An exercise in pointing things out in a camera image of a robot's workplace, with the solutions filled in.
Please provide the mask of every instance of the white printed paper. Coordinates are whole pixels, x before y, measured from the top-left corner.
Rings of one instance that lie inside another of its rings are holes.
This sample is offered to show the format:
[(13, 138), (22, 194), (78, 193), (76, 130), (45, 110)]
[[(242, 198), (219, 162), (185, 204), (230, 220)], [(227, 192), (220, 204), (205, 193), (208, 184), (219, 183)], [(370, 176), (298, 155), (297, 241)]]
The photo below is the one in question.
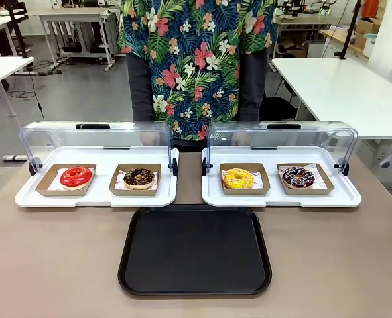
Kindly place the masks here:
[[(225, 173), (227, 172), (227, 170), (222, 170), (222, 179), (224, 179)], [(263, 182), (262, 182), (262, 176), (261, 176), (261, 172), (249, 172), (254, 180), (253, 180), (253, 185), (250, 189), (262, 189), (263, 188)]]
[[(48, 191), (73, 191), (69, 189), (65, 189), (63, 185), (60, 183), (60, 177), (62, 176), (63, 172), (70, 168), (61, 168), (57, 169), (57, 176), (51, 182), (50, 186), (48, 187)], [(94, 168), (88, 168), (92, 173), (94, 173)]]
[[(148, 189), (145, 190), (156, 190), (157, 189), (157, 171), (153, 172), (155, 174), (155, 182), (149, 187)], [(117, 174), (116, 177), (116, 184), (115, 184), (115, 190), (130, 190), (130, 191), (138, 191), (138, 190), (132, 190), (128, 189), (128, 187), (125, 185), (125, 177), (126, 172), (119, 170), (119, 173)]]
[[(295, 167), (295, 166), (281, 166), (281, 167), (279, 167), (278, 171), (280, 173), (280, 178), (283, 177), (284, 171), (286, 171), (287, 169), (292, 168), (292, 167)], [(313, 190), (327, 189), (327, 185), (324, 182), (324, 179), (322, 179), (322, 176), (321, 176), (316, 164), (308, 164), (302, 168), (305, 168), (314, 174), (315, 181), (314, 181), (314, 184), (312, 185), (312, 187), (310, 187), (309, 189), (313, 189)]]

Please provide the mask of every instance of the white tray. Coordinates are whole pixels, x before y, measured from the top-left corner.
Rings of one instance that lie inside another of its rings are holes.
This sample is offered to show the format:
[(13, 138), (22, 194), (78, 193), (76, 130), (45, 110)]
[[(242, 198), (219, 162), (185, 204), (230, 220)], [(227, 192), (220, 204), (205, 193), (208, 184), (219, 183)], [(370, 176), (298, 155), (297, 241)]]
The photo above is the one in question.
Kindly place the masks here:
[[(177, 177), (168, 168), (166, 147), (132, 147), (104, 149), (102, 147), (62, 147), (56, 149), (44, 161), (44, 168), (31, 176), (16, 194), (19, 207), (163, 207), (171, 204), (176, 196)], [(179, 151), (172, 150), (178, 161)], [(162, 177), (154, 197), (117, 197), (109, 190), (109, 184), (118, 164), (161, 164)], [(45, 172), (53, 164), (96, 164), (96, 176), (83, 197), (44, 197), (35, 191)]]
[[(207, 157), (203, 149), (203, 158)], [(267, 171), (271, 189), (266, 195), (225, 195), (222, 190), (219, 166), (226, 162), (259, 162)], [(278, 163), (312, 162), (322, 166), (335, 189), (329, 195), (286, 195), (279, 174)], [(278, 147), (275, 150), (252, 150), (250, 147), (211, 147), (210, 168), (202, 176), (203, 200), (216, 207), (244, 206), (302, 206), (302, 207), (356, 207), (361, 195), (348, 177), (334, 167), (335, 160), (320, 147)]]

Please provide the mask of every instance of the donut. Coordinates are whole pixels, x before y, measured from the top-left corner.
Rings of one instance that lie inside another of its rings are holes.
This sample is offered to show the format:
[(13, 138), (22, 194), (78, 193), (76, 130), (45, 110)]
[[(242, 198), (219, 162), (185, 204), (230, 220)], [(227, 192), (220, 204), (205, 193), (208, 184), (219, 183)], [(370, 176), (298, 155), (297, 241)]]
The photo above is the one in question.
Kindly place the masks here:
[(67, 169), (60, 177), (60, 183), (67, 190), (79, 190), (86, 186), (92, 177), (90, 169), (85, 167), (73, 167)]
[(291, 189), (307, 189), (314, 182), (314, 174), (303, 167), (291, 167), (283, 172), (283, 180), (287, 187)]
[(247, 170), (233, 168), (225, 172), (224, 183), (228, 189), (250, 189), (255, 178)]
[(155, 182), (155, 174), (149, 169), (136, 168), (129, 170), (123, 177), (123, 181), (128, 189), (145, 190)]

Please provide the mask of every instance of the brown paper tray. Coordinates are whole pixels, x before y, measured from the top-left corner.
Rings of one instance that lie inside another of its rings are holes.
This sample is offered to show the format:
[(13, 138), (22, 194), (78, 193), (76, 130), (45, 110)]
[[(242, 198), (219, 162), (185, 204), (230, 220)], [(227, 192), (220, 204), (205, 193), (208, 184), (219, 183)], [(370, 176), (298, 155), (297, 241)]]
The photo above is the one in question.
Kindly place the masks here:
[[(222, 170), (228, 170), (232, 168), (240, 168), (249, 172), (260, 172), (262, 178), (263, 187), (261, 189), (224, 189), (224, 181), (222, 179)], [(269, 179), (265, 167), (263, 164), (258, 163), (227, 163), (220, 164), (220, 179), (221, 187), (225, 195), (265, 195), (271, 188)]]
[[(120, 170), (128, 171), (135, 168), (144, 168), (150, 169), (151, 171), (157, 172), (157, 186), (156, 190), (119, 190), (115, 189), (117, 175)], [(111, 177), (109, 190), (116, 196), (128, 196), (128, 197), (154, 197), (156, 195), (157, 189), (159, 188), (159, 184), (161, 182), (161, 172), (162, 166), (160, 164), (118, 164)]]
[[(68, 190), (68, 191), (52, 191), (47, 190), (51, 185), (52, 181), (57, 176), (57, 170), (63, 168), (72, 168), (72, 167), (85, 167), (85, 168), (94, 168), (94, 172), (92, 174), (91, 179), (87, 183), (87, 185), (79, 190)], [(35, 191), (45, 197), (83, 197), (85, 193), (88, 191), (94, 176), (96, 175), (96, 165), (95, 164), (53, 164), (50, 169), (45, 173), (44, 177), (42, 177), (39, 184), (36, 186)]]
[[(279, 173), (279, 168), (280, 167), (285, 167), (285, 166), (296, 166), (296, 167), (305, 167), (309, 164), (316, 164), (316, 167), (318, 168), (318, 171), (320, 172), (320, 175), (322, 179), (324, 180), (326, 184), (326, 189), (290, 189), (289, 187), (286, 186), (285, 181), (281, 178), (280, 173)], [(330, 178), (327, 176), (326, 172), (324, 169), (322, 169), (322, 166), (320, 164), (317, 164), (315, 162), (307, 162), (307, 163), (288, 163), (288, 164), (277, 164), (277, 172), (278, 176), (281, 180), (281, 183), (283, 184), (284, 191), (286, 192), (287, 195), (328, 195), (330, 194), (331, 191), (334, 190), (334, 185), (331, 182)]]

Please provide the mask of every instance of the yellow donut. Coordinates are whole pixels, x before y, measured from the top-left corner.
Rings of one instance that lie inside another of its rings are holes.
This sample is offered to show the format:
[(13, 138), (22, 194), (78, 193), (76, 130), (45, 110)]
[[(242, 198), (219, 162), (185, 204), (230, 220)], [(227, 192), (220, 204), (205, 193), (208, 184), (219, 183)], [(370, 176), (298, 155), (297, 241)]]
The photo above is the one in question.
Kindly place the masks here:
[(250, 189), (254, 178), (250, 172), (233, 168), (225, 172), (224, 183), (228, 189)]

